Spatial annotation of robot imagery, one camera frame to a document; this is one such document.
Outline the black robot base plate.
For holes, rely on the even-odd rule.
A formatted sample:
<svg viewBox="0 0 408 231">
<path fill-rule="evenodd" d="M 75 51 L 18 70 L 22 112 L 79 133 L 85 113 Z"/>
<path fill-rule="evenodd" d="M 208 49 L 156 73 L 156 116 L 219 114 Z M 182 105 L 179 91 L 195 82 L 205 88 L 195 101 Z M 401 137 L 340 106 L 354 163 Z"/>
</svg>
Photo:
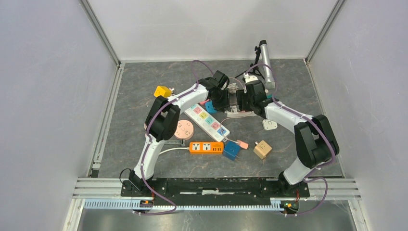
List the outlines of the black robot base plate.
<svg viewBox="0 0 408 231">
<path fill-rule="evenodd" d="M 271 198 L 308 198 L 304 182 L 281 186 L 275 178 L 153 178 L 148 184 L 163 198 L 143 186 L 137 189 L 130 181 L 122 184 L 123 197 L 152 197 L 154 205 L 269 205 Z"/>
</svg>

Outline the small white power strip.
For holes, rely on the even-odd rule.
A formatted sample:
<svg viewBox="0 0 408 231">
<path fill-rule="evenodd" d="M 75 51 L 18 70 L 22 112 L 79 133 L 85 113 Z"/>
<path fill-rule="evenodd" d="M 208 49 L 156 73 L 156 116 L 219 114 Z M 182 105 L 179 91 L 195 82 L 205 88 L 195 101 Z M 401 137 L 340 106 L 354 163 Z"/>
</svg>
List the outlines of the small white power strip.
<svg viewBox="0 0 408 231">
<path fill-rule="evenodd" d="M 240 111 L 237 106 L 231 106 L 229 110 L 225 111 L 225 114 L 228 118 L 256 116 L 253 111 Z"/>
</svg>

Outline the white square plug adapter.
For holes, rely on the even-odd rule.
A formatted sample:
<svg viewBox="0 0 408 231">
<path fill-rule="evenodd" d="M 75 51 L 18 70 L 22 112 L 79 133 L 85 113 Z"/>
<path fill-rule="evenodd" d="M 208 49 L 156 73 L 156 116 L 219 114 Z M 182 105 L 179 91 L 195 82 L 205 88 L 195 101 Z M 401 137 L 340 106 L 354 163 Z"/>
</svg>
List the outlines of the white square plug adapter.
<svg viewBox="0 0 408 231">
<path fill-rule="evenodd" d="M 278 124 L 275 121 L 264 119 L 262 121 L 264 130 L 274 130 L 278 127 Z"/>
</svg>

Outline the yellow cube socket adapter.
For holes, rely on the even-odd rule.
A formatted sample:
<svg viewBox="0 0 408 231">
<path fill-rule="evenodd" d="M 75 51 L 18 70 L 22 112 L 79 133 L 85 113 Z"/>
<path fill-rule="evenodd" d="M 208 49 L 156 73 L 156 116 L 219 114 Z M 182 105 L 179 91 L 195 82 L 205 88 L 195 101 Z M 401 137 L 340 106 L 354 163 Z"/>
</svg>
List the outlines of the yellow cube socket adapter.
<svg viewBox="0 0 408 231">
<path fill-rule="evenodd" d="M 168 98 L 172 95 L 173 91 L 166 86 L 157 86 L 154 91 L 154 97 L 164 97 Z"/>
</svg>

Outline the long white power strip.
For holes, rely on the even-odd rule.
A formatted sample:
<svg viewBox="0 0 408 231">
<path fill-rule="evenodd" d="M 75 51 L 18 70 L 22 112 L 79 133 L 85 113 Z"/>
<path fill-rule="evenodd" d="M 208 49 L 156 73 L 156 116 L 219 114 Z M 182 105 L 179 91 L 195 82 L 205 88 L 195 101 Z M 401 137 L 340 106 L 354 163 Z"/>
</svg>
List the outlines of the long white power strip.
<svg viewBox="0 0 408 231">
<path fill-rule="evenodd" d="M 227 140 L 230 131 L 199 104 L 187 108 L 184 113 L 215 141 L 224 142 Z"/>
</svg>

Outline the beige dragon cube adapter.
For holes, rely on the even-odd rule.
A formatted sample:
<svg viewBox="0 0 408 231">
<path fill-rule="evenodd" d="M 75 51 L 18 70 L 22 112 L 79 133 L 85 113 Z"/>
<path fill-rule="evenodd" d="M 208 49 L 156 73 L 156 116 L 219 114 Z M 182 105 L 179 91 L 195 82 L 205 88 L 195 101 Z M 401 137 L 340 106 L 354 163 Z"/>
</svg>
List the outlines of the beige dragon cube adapter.
<svg viewBox="0 0 408 231">
<path fill-rule="evenodd" d="M 265 159 L 267 155 L 271 152 L 272 147 L 264 140 L 260 142 L 255 142 L 254 153 L 260 158 Z"/>
</svg>

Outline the light blue cube adapter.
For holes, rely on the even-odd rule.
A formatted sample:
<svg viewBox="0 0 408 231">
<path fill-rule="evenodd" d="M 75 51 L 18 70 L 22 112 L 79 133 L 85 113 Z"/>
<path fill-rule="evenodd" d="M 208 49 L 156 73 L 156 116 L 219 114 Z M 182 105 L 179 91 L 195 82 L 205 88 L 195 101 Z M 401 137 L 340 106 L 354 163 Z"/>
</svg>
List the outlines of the light blue cube adapter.
<svg viewBox="0 0 408 231">
<path fill-rule="evenodd" d="M 215 114 L 217 112 L 217 110 L 215 109 L 215 107 L 213 106 L 213 102 L 212 101 L 208 101 L 205 104 L 205 109 L 209 114 Z"/>
</svg>

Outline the silver cylindrical flashlight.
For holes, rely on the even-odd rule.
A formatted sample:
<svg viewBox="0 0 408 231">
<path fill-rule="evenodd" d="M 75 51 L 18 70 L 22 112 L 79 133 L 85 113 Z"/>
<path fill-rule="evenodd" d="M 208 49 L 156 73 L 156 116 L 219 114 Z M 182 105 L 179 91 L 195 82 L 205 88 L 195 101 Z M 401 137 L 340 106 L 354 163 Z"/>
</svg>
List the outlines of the silver cylindrical flashlight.
<svg viewBox="0 0 408 231">
<path fill-rule="evenodd" d="M 267 90 L 272 90 L 275 88 L 275 79 L 271 71 L 271 64 L 268 52 L 268 44 L 266 40 L 261 40 L 259 42 L 259 48 L 261 51 L 261 60 L 263 62 L 264 68 L 264 80 L 265 80 L 265 88 Z"/>
</svg>

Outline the orange power strip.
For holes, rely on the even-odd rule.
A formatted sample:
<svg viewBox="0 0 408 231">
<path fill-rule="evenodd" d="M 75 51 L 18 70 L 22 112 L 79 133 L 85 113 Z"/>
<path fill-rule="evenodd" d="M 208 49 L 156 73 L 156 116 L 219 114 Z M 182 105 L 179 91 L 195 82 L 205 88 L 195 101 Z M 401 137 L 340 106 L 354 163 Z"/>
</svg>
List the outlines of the orange power strip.
<svg viewBox="0 0 408 231">
<path fill-rule="evenodd" d="M 191 142 L 189 144 L 190 154 L 222 154 L 224 143 L 222 142 Z"/>
</svg>

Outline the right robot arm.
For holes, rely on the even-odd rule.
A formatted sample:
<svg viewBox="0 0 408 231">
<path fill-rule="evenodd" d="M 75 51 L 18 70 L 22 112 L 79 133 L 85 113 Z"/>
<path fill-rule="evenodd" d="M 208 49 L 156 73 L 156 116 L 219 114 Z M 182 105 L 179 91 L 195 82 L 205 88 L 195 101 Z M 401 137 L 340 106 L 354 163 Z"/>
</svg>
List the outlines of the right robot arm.
<svg viewBox="0 0 408 231">
<path fill-rule="evenodd" d="M 241 110 L 276 122 L 294 134 L 297 158 L 278 179 L 278 191 L 291 196 L 297 184 L 318 167 L 331 164 L 340 148 L 328 118 L 324 115 L 302 114 L 274 98 L 268 98 L 264 84 L 258 80 L 245 83 L 245 90 L 237 91 Z"/>
</svg>

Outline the pink round power socket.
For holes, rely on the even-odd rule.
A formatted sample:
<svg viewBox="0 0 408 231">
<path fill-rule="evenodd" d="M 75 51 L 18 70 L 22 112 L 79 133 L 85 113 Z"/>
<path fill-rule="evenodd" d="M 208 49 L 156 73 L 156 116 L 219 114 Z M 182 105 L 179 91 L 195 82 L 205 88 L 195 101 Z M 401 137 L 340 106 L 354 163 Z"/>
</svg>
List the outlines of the pink round power socket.
<svg viewBox="0 0 408 231">
<path fill-rule="evenodd" d="M 179 120 L 174 136 L 179 140 L 189 140 L 194 135 L 194 126 L 188 120 Z"/>
</svg>

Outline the salmon small cube adapter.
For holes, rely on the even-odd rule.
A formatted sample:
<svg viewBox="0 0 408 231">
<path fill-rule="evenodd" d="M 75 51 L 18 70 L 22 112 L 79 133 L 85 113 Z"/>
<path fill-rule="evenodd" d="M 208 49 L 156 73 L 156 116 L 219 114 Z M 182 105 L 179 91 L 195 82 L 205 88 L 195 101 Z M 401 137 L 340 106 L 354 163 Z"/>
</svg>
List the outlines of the salmon small cube adapter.
<svg viewBox="0 0 408 231">
<path fill-rule="evenodd" d="M 248 147 L 249 147 L 249 144 L 248 144 L 248 143 L 243 142 L 243 141 L 241 141 L 241 140 L 237 140 L 236 143 L 237 143 L 241 148 L 243 148 L 243 149 L 248 149 Z"/>
</svg>

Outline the blue cube socket adapter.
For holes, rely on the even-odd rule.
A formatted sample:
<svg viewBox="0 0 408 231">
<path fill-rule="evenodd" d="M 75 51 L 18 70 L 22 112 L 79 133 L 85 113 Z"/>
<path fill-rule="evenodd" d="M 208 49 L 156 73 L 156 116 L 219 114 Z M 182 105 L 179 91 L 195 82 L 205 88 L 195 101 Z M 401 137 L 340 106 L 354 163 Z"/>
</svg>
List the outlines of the blue cube socket adapter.
<svg viewBox="0 0 408 231">
<path fill-rule="evenodd" d="M 241 150 L 241 147 L 235 142 L 228 141 L 225 143 L 223 156 L 229 160 L 234 161 L 237 158 L 238 152 Z"/>
</svg>

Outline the pink plug adapter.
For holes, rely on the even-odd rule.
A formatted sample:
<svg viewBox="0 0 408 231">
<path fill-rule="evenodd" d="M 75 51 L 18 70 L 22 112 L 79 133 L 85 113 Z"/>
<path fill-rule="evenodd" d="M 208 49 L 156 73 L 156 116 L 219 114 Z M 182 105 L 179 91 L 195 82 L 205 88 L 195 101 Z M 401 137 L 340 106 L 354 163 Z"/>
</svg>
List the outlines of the pink plug adapter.
<svg viewBox="0 0 408 231">
<path fill-rule="evenodd" d="M 205 100 L 205 101 L 199 102 L 199 104 L 200 104 L 200 105 L 205 105 L 208 101 L 210 101 L 210 100 L 207 99 L 207 100 Z"/>
</svg>

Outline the grey plastic bracket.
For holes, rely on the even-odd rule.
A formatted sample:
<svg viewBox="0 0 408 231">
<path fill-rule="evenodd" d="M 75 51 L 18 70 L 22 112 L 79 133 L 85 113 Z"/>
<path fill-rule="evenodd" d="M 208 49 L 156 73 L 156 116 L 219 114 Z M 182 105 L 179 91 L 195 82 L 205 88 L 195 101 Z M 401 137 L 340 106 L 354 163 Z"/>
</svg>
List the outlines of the grey plastic bracket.
<svg viewBox="0 0 408 231">
<path fill-rule="evenodd" d="M 184 140 L 167 140 L 165 141 L 165 144 L 167 145 L 180 145 L 180 146 L 185 146 L 185 141 Z"/>
</svg>

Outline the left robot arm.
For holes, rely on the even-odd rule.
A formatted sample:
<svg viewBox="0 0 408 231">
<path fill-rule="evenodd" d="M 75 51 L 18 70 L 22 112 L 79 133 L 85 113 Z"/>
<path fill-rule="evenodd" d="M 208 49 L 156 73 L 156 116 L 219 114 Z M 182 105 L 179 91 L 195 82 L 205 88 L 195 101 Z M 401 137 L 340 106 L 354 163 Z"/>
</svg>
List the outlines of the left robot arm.
<svg viewBox="0 0 408 231">
<path fill-rule="evenodd" d="M 145 124 L 146 141 L 140 159 L 129 176 L 132 189 L 139 196 L 151 191 L 149 180 L 154 175 L 155 163 L 165 144 L 176 132 L 179 116 L 195 104 L 211 100 L 224 100 L 227 97 L 229 78 L 216 71 L 213 76 L 198 80 L 187 90 L 168 98 L 158 96 L 148 113 Z"/>
</svg>

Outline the aluminium slotted rail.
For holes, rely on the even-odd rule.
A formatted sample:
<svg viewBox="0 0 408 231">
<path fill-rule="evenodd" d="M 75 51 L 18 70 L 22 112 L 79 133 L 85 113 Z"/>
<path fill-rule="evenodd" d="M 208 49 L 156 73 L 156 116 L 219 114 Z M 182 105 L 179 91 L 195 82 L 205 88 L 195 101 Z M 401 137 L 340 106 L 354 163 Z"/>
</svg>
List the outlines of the aluminium slotted rail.
<svg viewBox="0 0 408 231">
<path fill-rule="evenodd" d="M 86 199 L 86 209 L 131 209 L 131 210 L 171 210 L 171 205 L 144 205 L 142 200 L 137 199 Z M 208 211 L 283 211 L 280 201 L 272 200 L 267 205 L 178 205 L 177 211 L 181 210 L 208 210 Z"/>
</svg>

